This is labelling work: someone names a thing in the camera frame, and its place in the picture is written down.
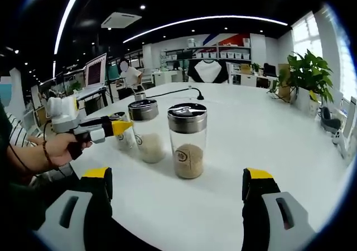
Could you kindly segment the person's left hand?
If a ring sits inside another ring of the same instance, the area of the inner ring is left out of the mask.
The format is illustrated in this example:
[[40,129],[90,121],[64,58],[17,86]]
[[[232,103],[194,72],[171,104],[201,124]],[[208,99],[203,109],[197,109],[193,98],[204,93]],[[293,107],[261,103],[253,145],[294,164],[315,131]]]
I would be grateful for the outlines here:
[[73,158],[67,147],[70,143],[76,142],[75,136],[68,133],[57,134],[52,139],[49,139],[45,144],[45,148],[51,163],[55,167],[60,167],[72,161]]

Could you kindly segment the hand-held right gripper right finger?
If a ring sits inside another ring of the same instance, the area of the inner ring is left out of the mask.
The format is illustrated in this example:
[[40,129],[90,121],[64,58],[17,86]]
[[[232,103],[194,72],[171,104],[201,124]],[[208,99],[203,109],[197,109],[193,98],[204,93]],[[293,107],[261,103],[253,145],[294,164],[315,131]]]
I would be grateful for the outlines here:
[[303,250],[315,236],[306,209],[264,170],[243,170],[242,200],[242,250]]

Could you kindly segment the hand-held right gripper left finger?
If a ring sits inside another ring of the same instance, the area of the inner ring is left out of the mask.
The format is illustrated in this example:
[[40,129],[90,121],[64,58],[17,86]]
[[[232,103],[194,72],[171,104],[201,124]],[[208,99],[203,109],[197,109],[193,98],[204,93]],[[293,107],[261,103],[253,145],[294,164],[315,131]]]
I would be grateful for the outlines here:
[[103,250],[112,198],[112,169],[89,169],[47,208],[34,233],[50,250]]

